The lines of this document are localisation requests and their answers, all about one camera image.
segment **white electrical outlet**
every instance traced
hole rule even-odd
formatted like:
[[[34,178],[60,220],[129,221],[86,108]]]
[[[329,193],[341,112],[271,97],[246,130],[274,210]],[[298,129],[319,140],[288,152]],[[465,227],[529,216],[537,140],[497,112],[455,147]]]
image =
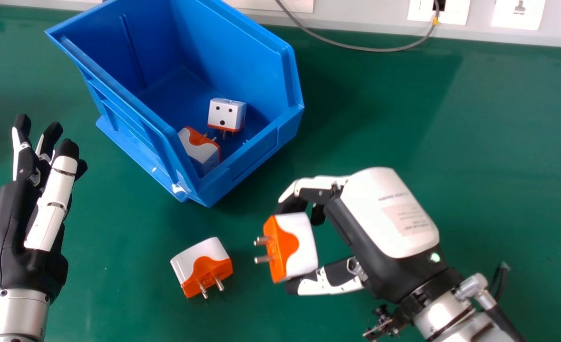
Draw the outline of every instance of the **white electrical outlet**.
[[[545,0],[496,0],[492,26],[522,30],[538,30]]]
[[[315,0],[281,0],[291,12],[313,13]],[[281,11],[274,0],[224,0],[235,9]]]
[[[407,20],[431,21],[435,16],[433,0],[410,0]],[[440,1],[439,22],[442,24],[465,25],[469,16],[470,0]]]

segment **robotic arm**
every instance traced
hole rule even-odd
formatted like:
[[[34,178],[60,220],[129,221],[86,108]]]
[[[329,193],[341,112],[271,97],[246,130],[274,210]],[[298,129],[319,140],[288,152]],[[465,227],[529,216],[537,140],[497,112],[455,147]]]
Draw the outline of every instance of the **robotic arm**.
[[[31,121],[22,114],[11,130],[12,182],[0,188],[0,342],[44,340],[48,306],[65,285],[61,254],[74,182],[87,171],[76,143],[52,123],[35,151]]]
[[[468,279],[448,266],[439,231],[393,169],[374,167],[347,177],[302,178],[281,195],[274,214],[303,212],[312,203],[310,222],[329,219],[354,256],[285,282],[292,295],[334,295],[367,288],[382,305],[370,341],[398,335],[415,325],[427,342],[523,342],[504,316],[487,281]],[[480,303],[477,312],[470,299]]]

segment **blue storage container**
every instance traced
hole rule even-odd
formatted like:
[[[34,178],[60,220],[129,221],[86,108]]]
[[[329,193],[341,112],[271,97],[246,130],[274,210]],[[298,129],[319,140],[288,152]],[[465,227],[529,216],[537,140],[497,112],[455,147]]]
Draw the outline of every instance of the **blue storage container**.
[[[291,46],[221,0],[109,0],[46,31],[78,65],[97,126],[180,201],[212,206],[297,133]],[[248,103],[198,177],[177,132],[207,129],[209,100]]]

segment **green tabletop surface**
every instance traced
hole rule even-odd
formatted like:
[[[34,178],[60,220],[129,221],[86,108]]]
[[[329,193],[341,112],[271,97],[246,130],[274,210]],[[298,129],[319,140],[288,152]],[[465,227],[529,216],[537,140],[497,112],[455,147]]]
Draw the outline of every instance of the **green tabletop surface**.
[[[0,7],[0,186],[19,113],[33,120],[32,138],[60,121],[89,164],[66,220],[69,277],[47,341],[363,340],[380,301],[364,291],[289,296],[253,263],[263,250],[252,240],[294,179],[374,165],[396,169],[463,275],[491,278],[510,264],[500,304],[529,341],[561,341],[561,48],[430,39],[369,54],[271,27],[297,56],[298,136],[208,209],[178,202],[95,127],[80,73],[44,35],[73,15]],[[414,39],[324,33],[369,46]],[[234,274],[225,292],[188,300],[169,260],[211,236]],[[315,238],[320,264],[350,253],[329,223]],[[401,341],[423,340],[409,327]]]

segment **white wall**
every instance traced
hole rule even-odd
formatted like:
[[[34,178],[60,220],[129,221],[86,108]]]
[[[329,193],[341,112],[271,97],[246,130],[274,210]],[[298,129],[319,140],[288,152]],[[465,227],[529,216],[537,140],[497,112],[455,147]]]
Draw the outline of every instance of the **white wall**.
[[[0,0],[4,4],[22,4],[84,10],[101,0]],[[492,28],[495,0],[471,0],[465,26],[440,24],[434,37],[497,41],[533,45],[561,46],[561,0],[546,0],[541,26],[537,31]],[[297,13],[306,26],[380,33],[422,35],[430,24],[408,21],[409,0],[315,0],[313,13]],[[292,25],[280,11],[242,9],[261,24]]]

